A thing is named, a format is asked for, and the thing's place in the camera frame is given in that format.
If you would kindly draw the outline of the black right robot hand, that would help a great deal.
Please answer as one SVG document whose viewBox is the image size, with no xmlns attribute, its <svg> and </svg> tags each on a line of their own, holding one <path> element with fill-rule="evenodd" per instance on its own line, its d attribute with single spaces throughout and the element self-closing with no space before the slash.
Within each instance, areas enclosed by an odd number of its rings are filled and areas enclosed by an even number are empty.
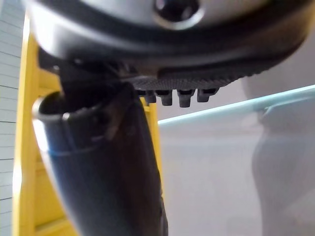
<svg viewBox="0 0 315 236">
<path fill-rule="evenodd" d="M 141 98 L 180 107 L 292 55 L 312 0 L 27 0 L 38 65 L 61 90 L 32 123 L 49 179 L 83 236 L 165 236 Z"/>
</svg>

